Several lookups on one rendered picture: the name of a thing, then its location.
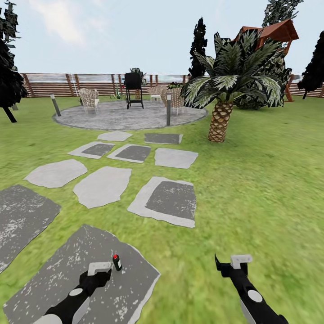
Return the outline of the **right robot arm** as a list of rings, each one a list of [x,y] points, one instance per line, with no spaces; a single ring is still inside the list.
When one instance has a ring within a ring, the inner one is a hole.
[[[277,315],[265,302],[263,296],[247,279],[248,262],[251,255],[231,255],[231,263],[220,263],[217,257],[216,269],[223,277],[229,277],[240,296],[240,306],[248,324],[288,324],[283,315]]]

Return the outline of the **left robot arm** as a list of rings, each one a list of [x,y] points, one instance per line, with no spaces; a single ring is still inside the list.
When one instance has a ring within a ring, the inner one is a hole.
[[[44,316],[33,324],[78,324],[88,311],[90,298],[96,288],[105,287],[110,280],[112,269],[97,272],[111,266],[109,261],[92,262],[89,270],[80,275],[78,284],[58,305],[50,307]]]

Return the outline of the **insectifuge atomizer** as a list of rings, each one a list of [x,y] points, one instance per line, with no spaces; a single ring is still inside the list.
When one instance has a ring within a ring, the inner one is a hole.
[[[120,271],[122,269],[122,264],[119,255],[116,255],[112,260],[116,267],[116,270]]]

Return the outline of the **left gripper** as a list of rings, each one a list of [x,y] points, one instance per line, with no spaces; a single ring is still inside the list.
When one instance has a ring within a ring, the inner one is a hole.
[[[107,281],[110,280],[112,269],[108,272],[97,272],[94,276],[88,276],[87,272],[80,275],[80,284],[85,281],[92,283],[94,290],[96,288],[105,287]]]

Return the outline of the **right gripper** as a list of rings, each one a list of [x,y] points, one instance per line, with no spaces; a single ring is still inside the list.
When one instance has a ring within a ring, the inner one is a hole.
[[[216,269],[221,271],[221,275],[223,277],[229,277],[233,284],[235,281],[240,278],[240,277],[245,277],[247,278],[248,276],[248,267],[247,264],[241,263],[240,269],[234,269],[233,266],[231,266],[231,263],[220,263],[217,257],[215,256],[216,260]]]

